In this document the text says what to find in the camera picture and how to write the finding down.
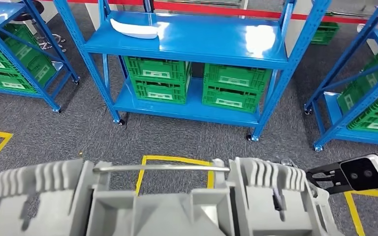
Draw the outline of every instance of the green plastic crate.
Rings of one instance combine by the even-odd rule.
[[[139,80],[133,77],[130,79],[139,99],[185,104],[191,76],[188,73],[185,83],[178,84]]]
[[[27,69],[42,86],[56,73],[56,69],[44,55],[31,60]],[[0,88],[36,93],[34,87],[19,72],[0,71]]]
[[[254,113],[259,101],[258,93],[206,85],[203,87],[202,104],[204,105]]]
[[[203,79],[208,86],[262,94],[271,76],[269,69],[206,63]]]
[[[20,37],[21,39],[38,46],[38,43],[34,36],[31,34],[30,30],[24,24],[8,24],[5,29]],[[10,48],[10,50],[15,54],[15,56],[21,61],[23,65],[28,65],[28,63],[38,55],[42,55],[37,50],[34,50],[27,45],[18,42],[17,40],[1,34],[1,38],[4,40],[5,44]],[[14,65],[0,52],[0,71],[17,71]]]
[[[347,125],[348,129],[359,131],[378,132],[378,113],[366,110],[358,118]]]
[[[340,27],[335,22],[321,22],[312,37],[311,44],[328,45]]]
[[[165,83],[184,83],[191,70],[191,62],[179,60],[124,57],[130,77],[157,80]]]

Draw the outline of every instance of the stacked crates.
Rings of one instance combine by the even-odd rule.
[[[185,104],[191,62],[124,57],[135,95],[140,99]]]
[[[254,113],[272,70],[205,64],[202,104]]]
[[[4,29],[17,37],[38,46],[36,39],[24,24],[7,24]],[[1,38],[42,86],[44,86],[56,73],[54,66],[46,55],[11,37],[7,37],[6,35],[1,35]],[[34,87],[1,52],[0,88],[36,93]]]
[[[378,54],[364,67],[367,70],[378,65]],[[367,76],[361,76],[350,83],[337,98],[343,114],[359,101],[378,82],[378,71]],[[378,99],[362,112],[356,119],[348,124],[348,129],[378,132]]]

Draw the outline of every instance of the gray carpet floor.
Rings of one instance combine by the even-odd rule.
[[[94,29],[86,9],[77,4],[71,9],[81,20],[81,31],[88,38]],[[302,112],[302,104],[356,36],[355,25],[341,25],[329,46],[309,47],[258,142],[245,140],[247,128],[192,120],[122,114],[127,125],[114,124],[61,18],[56,16],[48,26],[53,33],[67,38],[66,54],[82,80],[79,86],[67,83],[57,97],[63,105],[61,114],[53,113],[43,100],[0,94],[0,131],[14,134],[0,152],[0,172],[78,157],[94,162],[111,161],[116,165],[139,164],[143,155],[150,154],[207,161],[213,158],[228,161],[235,156],[272,161],[289,157],[299,167],[309,169],[378,153],[376,145],[344,141],[331,141],[324,152],[314,152],[312,142],[318,138],[315,117]],[[341,76],[358,72],[370,56],[365,45]],[[101,58],[95,57],[95,60],[101,66]],[[112,93],[116,96],[123,78],[117,59],[110,57],[109,61]],[[195,66],[195,73],[202,73],[202,65]],[[137,175],[136,172],[114,174],[111,188],[135,189]],[[188,192],[205,187],[206,179],[206,174],[200,172],[147,171],[140,192]],[[366,235],[378,236],[378,198],[355,196],[355,201]],[[356,235],[344,196],[334,195],[330,203],[339,228],[347,236]]]

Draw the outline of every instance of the stool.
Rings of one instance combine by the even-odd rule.
[[[33,0],[32,3],[34,4],[35,8],[37,9],[38,13],[43,13],[44,6],[39,1]],[[34,20],[34,18],[27,12],[21,13],[19,16],[17,16],[13,21],[31,21],[32,26],[34,29],[38,32],[39,37],[37,37],[38,44],[40,45],[41,49],[47,50],[53,47],[51,43],[48,41],[48,39],[44,36],[44,32],[41,30],[40,27],[37,26],[37,22]],[[58,43],[59,47],[62,49],[62,52],[66,52],[67,49],[63,48],[63,46],[60,43],[66,42],[64,38],[62,38],[58,34],[52,34]]]

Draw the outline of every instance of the red line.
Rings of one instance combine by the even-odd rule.
[[[67,0],[68,2],[74,3],[97,3],[97,0]],[[143,0],[108,0],[111,4],[120,5],[142,5]],[[260,17],[260,18],[280,18],[280,12],[272,11],[261,11],[261,10],[243,10],[236,8],[226,8],[217,6],[204,6],[196,4],[187,3],[177,3],[177,2],[164,2],[155,1],[155,9],[169,10],[169,11],[181,11],[181,12],[192,12],[192,13],[203,13],[203,14],[216,14],[224,16],[250,16],[250,17]],[[292,19],[294,20],[306,20],[308,16],[303,14],[292,14]],[[336,23],[347,23],[347,24],[364,24],[367,22],[366,19],[362,18],[351,18],[351,17],[336,17],[336,16],[325,16],[323,18],[324,22],[336,22]]]

